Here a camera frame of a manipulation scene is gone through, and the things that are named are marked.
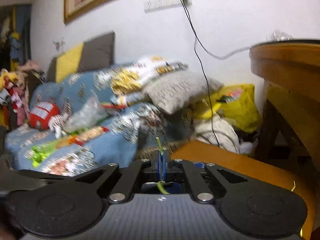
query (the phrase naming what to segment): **yellow cushion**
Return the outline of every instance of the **yellow cushion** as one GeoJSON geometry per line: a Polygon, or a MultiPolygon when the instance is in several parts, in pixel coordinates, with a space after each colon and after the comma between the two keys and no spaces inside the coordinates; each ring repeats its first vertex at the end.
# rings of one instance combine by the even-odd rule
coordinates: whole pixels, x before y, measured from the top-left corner
{"type": "Polygon", "coordinates": [[[83,43],[77,45],[64,55],[57,58],[56,82],[60,83],[66,76],[76,73],[81,59],[83,43]]]}

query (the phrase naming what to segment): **gray pillow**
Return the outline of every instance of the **gray pillow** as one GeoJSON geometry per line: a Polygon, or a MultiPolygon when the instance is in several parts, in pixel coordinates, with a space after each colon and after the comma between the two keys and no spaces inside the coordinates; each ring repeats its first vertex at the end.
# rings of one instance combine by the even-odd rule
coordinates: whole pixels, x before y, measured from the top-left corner
{"type": "MultiPolygon", "coordinates": [[[[210,94],[223,84],[208,78],[210,94]]],[[[168,114],[208,96],[208,86],[203,75],[191,71],[168,73],[145,87],[152,102],[168,114]]]]}

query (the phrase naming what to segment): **plastic bag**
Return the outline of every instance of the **plastic bag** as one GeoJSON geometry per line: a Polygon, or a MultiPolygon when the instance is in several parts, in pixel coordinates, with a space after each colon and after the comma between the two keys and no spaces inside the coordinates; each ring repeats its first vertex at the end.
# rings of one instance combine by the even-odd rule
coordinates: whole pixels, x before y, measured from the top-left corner
{"type": "Polygon", "coordinates": [[[267,39],[268,41],[288,41],[292,40],[293,37],[288,33],[284,33],[279,30],[274,30],[270,37],[267,39]]]}
{"type": "Polygon", "coordinates": [[[104,107],[101,106],[98,96],[91,90],[92,95],[82,108],[73,114],[63,125],[63,130],[72,133],[77,130],[93,127],[108,116],[104,107]]]}
{"type": "MultiPolygon", "coordinates": [[[[262,124],[262,118],[254,104],[254,85],[225,86],[210,96],[212,109],[221,104],[225,120],[234,127],[253,133],[262,124]]],[[[212,116],[209,98],[193,104],[193,118],[210,119],[212,116]]]]}

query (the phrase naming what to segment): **wooden table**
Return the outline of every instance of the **wooden table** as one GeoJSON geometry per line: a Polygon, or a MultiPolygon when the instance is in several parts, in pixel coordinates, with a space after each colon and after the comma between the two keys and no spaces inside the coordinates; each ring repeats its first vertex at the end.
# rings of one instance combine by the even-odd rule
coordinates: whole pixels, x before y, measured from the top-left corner
{"type": "Polygon", "coordinates": [[[281,131],[292,155],[311,156],[319,169],[320,41],[258,44],[251,47],[250,58],[252,72],[265,80],[267,98],[257,158],[267,160],[281,131]]]}
{"type": "Polygon", "coordinates": [[[315,192],[300,176],[279,169],[269,164],[254,160],[208,145],[192,141],[171,155],[171,159],[184,159],[192,162],[213,162],[227,169],[291,190],[296,182],[294,192],[304,199],[308,208],[308,216],[303,225],[303,238],[310,239],[315,217],[315,192]]]}

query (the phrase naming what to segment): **wall socket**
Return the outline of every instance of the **wall socket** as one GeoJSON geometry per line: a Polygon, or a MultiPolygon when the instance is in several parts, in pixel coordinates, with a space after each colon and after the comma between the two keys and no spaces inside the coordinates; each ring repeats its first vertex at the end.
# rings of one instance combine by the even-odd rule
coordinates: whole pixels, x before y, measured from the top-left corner
{"type": "MultiPolygon", "coordinates": [[[[182,3],[180,0],[150,0],[150,1],[145,1],[143,3],[144,5],[144,11],[147,12],[152,12],[156,11],[158,9],[166,9],[172,6],[182,6],[182,3]]],[[[192,1],[188,0],[188,5],[192,5],[192,1]]]]}

